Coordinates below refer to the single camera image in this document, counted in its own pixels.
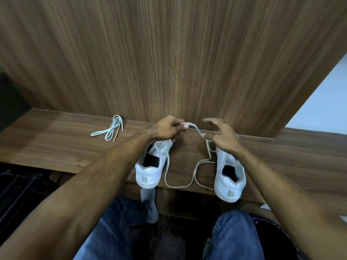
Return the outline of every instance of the hand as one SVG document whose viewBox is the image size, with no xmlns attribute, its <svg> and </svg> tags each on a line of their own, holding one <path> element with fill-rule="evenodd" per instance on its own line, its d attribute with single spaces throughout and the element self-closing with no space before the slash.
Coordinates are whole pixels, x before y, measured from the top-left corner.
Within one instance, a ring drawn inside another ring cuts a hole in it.
<svg viewBox="0 0 347 260">
<path fill-rule="evenodd" d="M 232 127 L 220 118 L 204 118 L 204 122 L 216 125 L 219 129 L 218 134 L 207 133 L 205 139 L 213 141 L 221 150 L 237 154 L 241 149 L 241 143 Z"/>
<path fill-rule="evenodd" d="M 175 136 L 180 132 L 188 132 L 189 125 L 181 124 L 184 120 L 177 118 L 172 115 L 168 115 L 159 122 L 151 126 L 152 132 L 154 133 L 155 140 L 168 140 L 175 141 Z"/>
</svg>

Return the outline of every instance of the forearm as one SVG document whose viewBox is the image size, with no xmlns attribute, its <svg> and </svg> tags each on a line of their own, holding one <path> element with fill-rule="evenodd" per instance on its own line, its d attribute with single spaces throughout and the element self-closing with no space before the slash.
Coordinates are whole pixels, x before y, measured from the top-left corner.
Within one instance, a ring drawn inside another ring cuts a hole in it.
<svg viewBox="0 0 347 260">
<path fill-rule="evenodd" d="M 309 258 L 342 255 L 346 225 L 338 216 L 246 148 L 241 147 L 236 155 L 284 229 Z"/>
<path fill-rule="evenodd" d="M 71 259 L 154 140 L 152 132 L 111 148 L 47 197 L 3 244 L 0 258 Z M 14 244 L 22 250 L 14 252 Z"/>
</svg>

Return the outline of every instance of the white wall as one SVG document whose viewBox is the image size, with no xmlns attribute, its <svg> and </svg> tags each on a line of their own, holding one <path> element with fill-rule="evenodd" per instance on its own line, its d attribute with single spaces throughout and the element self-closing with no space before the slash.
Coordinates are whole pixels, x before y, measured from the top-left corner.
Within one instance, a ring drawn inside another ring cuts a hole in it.
<svg viewBox="0 0 347 260">
<path fill-rule="evenodd" d="M 347 134 L 347 54 L 286 127 Z"/>
</svg>

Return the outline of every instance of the shoe tongue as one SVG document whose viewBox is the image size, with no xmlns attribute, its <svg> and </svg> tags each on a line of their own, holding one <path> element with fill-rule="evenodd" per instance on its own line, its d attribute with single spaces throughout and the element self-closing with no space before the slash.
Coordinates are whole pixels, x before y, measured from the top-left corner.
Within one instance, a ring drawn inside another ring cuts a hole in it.
<svg viewBox="0 0 347 260">
<path fill-rule="evenodd" d="M 149 155 L 153 155 L 153 156 L 155 156 L 155 157 L 160 158 L 157 149 L 154 147 L 154 144 L 152 145 L 152 147 L 150 148 L 150 150 L 147 151 L 147 153 L 148 153 Z"/>
<path fill-rule="evenodd" d="M 227 155 L 227 160 L 225 161 L 225 165 L 230 165 L 235 167 L 236 166 L 236 160 L 232 155 Z"/>
</svg>

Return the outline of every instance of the white sneaker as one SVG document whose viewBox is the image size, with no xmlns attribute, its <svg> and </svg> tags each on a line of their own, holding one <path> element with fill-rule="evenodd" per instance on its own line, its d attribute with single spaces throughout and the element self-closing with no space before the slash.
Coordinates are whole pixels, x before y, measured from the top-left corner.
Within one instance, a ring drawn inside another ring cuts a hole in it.
<svg viewBox="0 0 347 260">
<path fill-rule="evenodd" d="M 173 142 L 171 140 L 156 141 L 150 145 L 145 155 L 135 165 L 136 182 L 142 188 L 154 188 L 159 184 L 161 174 Z"/>
<path fill-rule="evenodd" d="M 231 154 L 219 148 L 216 148 L 216 152 L 215 193 L 223 201 L 236 202 L 246 185 L 245 169 Z"/>
</svg>

